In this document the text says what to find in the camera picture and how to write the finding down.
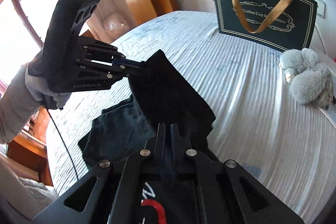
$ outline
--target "bed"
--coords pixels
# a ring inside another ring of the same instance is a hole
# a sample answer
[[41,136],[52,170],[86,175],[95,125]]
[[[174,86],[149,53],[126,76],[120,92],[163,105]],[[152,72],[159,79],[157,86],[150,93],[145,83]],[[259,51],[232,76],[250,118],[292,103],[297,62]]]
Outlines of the bed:
[[[319,109],[291,98],[280,52],[219,34],[216,14],[186,11],[153,19],[113,45],[136,61],[162,49],[216,115],[208,136],[216,156],[236,160],[305,223],[314,220],[336,187],[336,129]],[[80,177],[88,169],[78,140],[102,109],[129,95],[123,79],[110,90],[74,93],[63,111],[51,112]],[[75,172],[52,123],[46,134],[53,184],[62,194]]]

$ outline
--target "wooden furniture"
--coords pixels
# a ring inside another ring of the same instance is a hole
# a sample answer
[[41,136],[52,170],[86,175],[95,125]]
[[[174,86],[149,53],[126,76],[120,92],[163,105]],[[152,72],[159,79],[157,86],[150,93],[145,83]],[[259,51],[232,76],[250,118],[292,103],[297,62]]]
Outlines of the wooden furniture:
[[7,157],[38,172],[39,182],[53,186],[45,138],[49,120],[47,110],[41,107],[36,119],[31,118],[28,133],[23,130],[8,144]]
[[7,157],[5,154],[0,153],[0,161],[7,166],[9,166],[14,173],[21,178],[32,179],[35,181],[39,181],[39,173],[25,167],[16,161],[12,160],[11,158]]

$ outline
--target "gray plush toy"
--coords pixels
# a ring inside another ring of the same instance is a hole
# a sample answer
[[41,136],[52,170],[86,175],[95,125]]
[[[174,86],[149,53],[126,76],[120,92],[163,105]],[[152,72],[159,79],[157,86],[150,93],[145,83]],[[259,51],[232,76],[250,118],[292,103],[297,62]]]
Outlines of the gray plush toy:
[[327,107],[334,101],[334,83],[329,68],[311,49],[288,50],[280,57],[279,67],[285,70],[290,93],[301,105],[311,103]]

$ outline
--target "gray glove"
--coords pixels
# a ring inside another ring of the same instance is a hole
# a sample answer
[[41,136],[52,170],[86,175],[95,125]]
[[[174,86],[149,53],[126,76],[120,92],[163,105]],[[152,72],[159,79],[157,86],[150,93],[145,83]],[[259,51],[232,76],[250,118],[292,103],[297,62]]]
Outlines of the gray glove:
[[43,95],[53,97],[58,108],[64,107],[66,102],[69,100],[71,93],[54,93],[50,91],[47,81],[45,78],[30,76],[28,74],[28,68],[25,73],[26,87],[29,93],[36,101],[42,101]]

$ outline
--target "silver screw head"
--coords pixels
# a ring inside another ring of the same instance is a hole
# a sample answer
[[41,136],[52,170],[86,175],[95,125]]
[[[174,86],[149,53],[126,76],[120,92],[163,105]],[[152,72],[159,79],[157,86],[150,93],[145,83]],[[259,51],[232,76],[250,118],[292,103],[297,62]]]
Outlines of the silver screw head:
[[106,168],[106,167],[109,167],[110,166],[110,161],[109,160],[101,160],[100,163],[99,163],[99,166],[101,168]]
[[197,154],[197,151],[193,149],[188,149],[186,153],[188,156],[195,156]]
[[235,168],[237,166],[237,163],[234,160],[228,160],[226,162],[226,166],[229,168]]
[[150,153],[151,152],[148,149],[143,149],[140,151],[140,155],[144,157],[148,156]]

